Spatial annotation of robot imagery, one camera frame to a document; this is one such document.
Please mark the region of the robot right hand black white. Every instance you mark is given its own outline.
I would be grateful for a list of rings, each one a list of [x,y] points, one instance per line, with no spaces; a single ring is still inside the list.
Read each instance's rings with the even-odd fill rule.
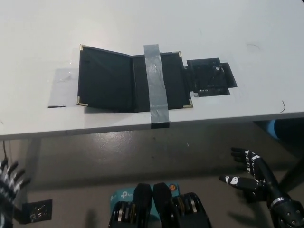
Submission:
[[[221,175],[218,178],[220,181],[243,191],[249,202],[265,201],[270,206],[276,204],[280,198],[289,198],[288,194],[281,190],[273,172],[259,154],[248,149],[232,147],[231,155],[235,162],[240,163],[237,168],[249,173],[252,178]]]

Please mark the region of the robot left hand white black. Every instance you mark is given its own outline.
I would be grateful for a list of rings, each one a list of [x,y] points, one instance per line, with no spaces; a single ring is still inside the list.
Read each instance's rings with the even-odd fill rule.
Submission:
[[[25,169],[16,170],[19,163],[16,161],[8,165],[8,159],[0,161],[0,211],[8,219],[24,220],[24,213],[15,206],[19,192],[25,188],[31,178],[24,178]]]

